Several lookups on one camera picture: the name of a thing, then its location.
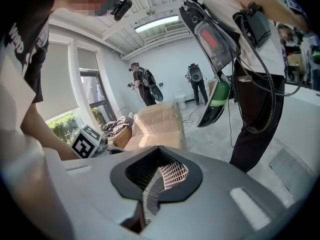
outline clothes pile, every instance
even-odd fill
[[[125,127],[132,128],[134,120],[127,116],[121,116],[117,121],[108,122],[103,128],[104,137],[113,137],[120,133]]]

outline cardboard box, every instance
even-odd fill
[[[211,95],[213,89],[214,89],[214,86],[216,84],[216,81],[218,81],[218,79],[213,79],[213,80],[209,80],[208,81],[208,86],[209,86],[209,94]]]
[[[301,54],[292,54],[287,57],[288,59],[288,65],[289,66],[298,66],[300,74],[303,74],[305,72],[305,69],[303,67],[302,63],[302,57]]]
[[[130,151],[148,146],[167,146],[185,149],[184,138],[184,134],[179,130],[139,135],[132,137],[124,149]]]
[[[144,108],[134,118],[132,136],[183,131],[182,114],[172,102]]]
[[[110,145],[124,149],[131,137],[132,130],[128,127],[125,127],[112,139],[112,144],[110,143]]]

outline ceiling light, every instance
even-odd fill
[[[169,22],[176,22],[179,20],[179,16],[175,15],[175,16],[170,16],[170,17],[165,17],[165,18],[160,18],[160,19],[156,19],[154,21],[148,22],[146,24],[143,24],[141,26],[136,27],[134,30],[137,33],[140,33],[142,31],[148,30],[150,28],[162,25],[162,24],[166,24]]]

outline red light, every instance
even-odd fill
[[[218,47],[218,43],[217,41],[213,38],[212,35],[210,35],[210,33],[208,31],[203,31],[201,33],[201,36],[204,38],[204,40],[213,48],[217,48]]]

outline white bucket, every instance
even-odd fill
[[[184,94],[181,90],[176,90],[174,92],[174,100],[176,103],[178,103],[178,107],[181,110],[185,110],[187,108],[186,97],[186,94]]]

